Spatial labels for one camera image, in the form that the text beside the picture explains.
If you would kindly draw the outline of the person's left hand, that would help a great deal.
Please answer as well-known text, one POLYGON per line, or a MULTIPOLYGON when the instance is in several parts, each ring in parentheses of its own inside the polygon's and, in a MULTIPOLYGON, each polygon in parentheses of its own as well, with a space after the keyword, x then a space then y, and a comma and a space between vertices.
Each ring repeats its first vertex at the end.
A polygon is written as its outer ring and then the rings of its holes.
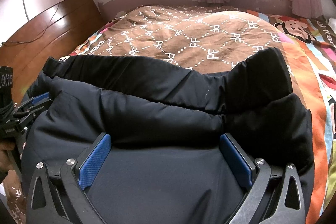
POLYGON ((9 170, 13 170, 13 165, 9 158, 9 151, 12 151, 15 148, 15 144, 1 142, 0 143, 0 169, 2 172, 6 173, 9 170))

